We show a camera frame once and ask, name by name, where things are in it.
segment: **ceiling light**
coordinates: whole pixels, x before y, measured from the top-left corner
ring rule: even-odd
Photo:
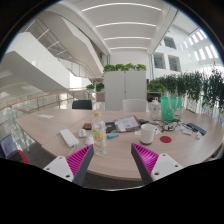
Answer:
[[[125,38],[133,38],[133,39],[151,39],[149,37],[111,37],[111,38],[106,38],[104,40],[112,40],[112,39],[125,39]]]
[[[120,24],[137,24],[137,25],[156,26],[156,25],[148,24],[148,23],[120,22],[120,23],[107,23],[107,24],[102,24],[102,25],[98,25],[96,27],[100,27],[100,26],[110,26],[110,25],[120,25]]]
[[[161,9],[153,7],[153,6],[149,6],[149,5],[142,5],[142,4],[136,4],[136,3],[111,3],[111,4],[103,4],[103,5],[97,5],[97,6],[93,6],[90,8],[86,8],[86,9],[83,9],[82,12],[87,11],[89,9],[99,8],[99,7],[103,7],[103,6],[111,6],[111,5],[135,5],[135,6],[143,6],[143,7],[148,7],[148,8],[152,8],[152,9],[161,11]]]
[[[148,49],[148,48],[145,48],[145,47],[115,47],[115,48],[110,48],[111,50],[114,50],[114,49],[121,49],[121,48],[141,48],[141,49]]]

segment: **coffee mug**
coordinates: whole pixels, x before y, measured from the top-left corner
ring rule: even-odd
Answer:
[[[143,124],[141,126],[141,138],[140,141],[144,145],[149,145],[152,143],[154,138],[156,126],[152,124]]]

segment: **paper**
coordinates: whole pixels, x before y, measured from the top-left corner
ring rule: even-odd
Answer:
[[[51,119],[51,118],[54,117],[54,116],[52,116],[52,115],[47,115],[47,114],[40,114],[39,117],[43,117],[43,118]]]
[[[116,119],[114,122],[119,132],[135,131],[141,127],[134,115]]]

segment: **water bottle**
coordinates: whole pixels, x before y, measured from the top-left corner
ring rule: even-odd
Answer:
[[[101,118],[101,112],[95,112],[92,122],[92,135],[94,138],[94,151],[98,156],[104,156],[107,153],[106,128],[105,122]]]
[[[155,97],[155,100],[151,103],[151,120],[156,120],[159,111],[159,102],[158,97]]]

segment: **potted plant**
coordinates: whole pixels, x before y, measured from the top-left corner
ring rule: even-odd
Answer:
[[[104,90],[104,84],[102,82],[96,84],[96,92],[102,92],[102,90]]]
[[[131,70],[135,70],[135,65],[133,65],[132,63],[128,63],[125,65],[126,71],[131,71]]]
[[[136,70],[137,71],[146,71],[146,66],[143,64],[137,64],[136,65]]]
[[[123,64],[116,64],[115,65],[116,71],[124,71],[124,65]]]
[[[89,99],[89,95],[92,94],[93,90],[94,90],[94,85],[93,84],[89,84],[86,86],[86,90],[87,90],[87,93],[88,93],[88,99]]]
[[[103,72],[111,72],[111,71],[115,71],[115,70],[116,70],[116,68],[114,65],[105,65]]]
[[[148,83],[147,84],[147,90],[149,92],[159,92],[162,93],[162,95],[164,95],[165,93],[165,87],[161,84],[161,83]]]

